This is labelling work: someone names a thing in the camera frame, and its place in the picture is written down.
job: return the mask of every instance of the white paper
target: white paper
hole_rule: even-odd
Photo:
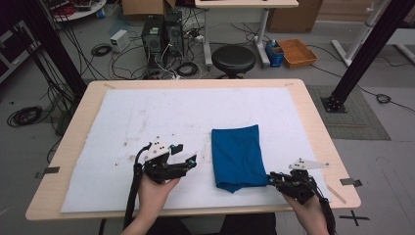
[[[231,194],[215,186],[211,130],[255,124],[267,173],[288,174],[299,158],[315,161],[287,88],[109,90],[73,170],[62,212],[125,211],[134,158],[157,136],[184,145],[170,164],[197,154],[198,165],[171,191],[165,209],[286,204],[275,187]],[[320,170],[309,174],[327,197]]]

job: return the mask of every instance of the black pants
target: black pants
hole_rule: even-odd
[[[275,213],[227,214],[219,235],[277,235]],[[148,235],[191,235],[178,217],[159,217]]]

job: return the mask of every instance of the orange basket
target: orange basket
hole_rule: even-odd
[[[283,49],[284,61],[290,69],[309,66],[317,61],[317,56],[299,39],[278,41]]]

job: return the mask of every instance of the desk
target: desk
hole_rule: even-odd
[[[333,209],[357,208],[360,199],[352,185],[343,186],[339,179],[349,178],[342,160],[314,107],[303,82],[299,79],[241,79],[241,80],[162,80],[162,81],[94,81],[86,90],[69,128],[49,167],[59,167],[58,173],[45,174],[26,212],[29,220],[70,218],[123,217],[115,212],[61,213],[61,207],[69,189],[69,181],[77,158],[82,152],[85,139],[98,114],[103,98],[109,89],[179,89],[221,87],[287,87],[299,113],[304,132],[309,139],[315,158],[330,162],[322,173],[332,193]],[[197,210],[162,211],[161,215],[219,214],[242,212],[283,212],[288,205],[278,207],[239,207]]]
[[[209,22],[209,9],[211,8],[263,8],[262,16],[260,19],[260,30],[259,36],[254,38],[255,47],[259,53],[259,56],[262,61],[262,67],[266,68],[269,66],[268,57],[265,54],[265,50],[262,44],[262,37],[263,33],[265,32],[266,28],[266,21],[268,19],[269,8],[290,8],[290,7],[297,7],[299,2],[296,0],[228,0],[228,1],[195,1],[196,6],[199,8],[206,9],[205,11],[205,41],[204,41],[204,52],[205,52],[205,63],[208,67],[212,65],[211,62],[211,52],[210,52],[210,45],[208,40],[208,22]],[[231,23],[235,22],[235,19],[231,16],[228,17]]]

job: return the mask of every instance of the cardboard box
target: cardboard box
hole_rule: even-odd
[[[122,0],[122,11],[129,20],[143,21],[148,15],[164,15],[174,9],[176,0]]]
[[[323,0],[298,0],[296,8],[275,9],[268,19],[270,32],[311,32]]]
[[[373,0],[325,0],[317,19],[329,21],[364,22],[372,12],[367,11]]]

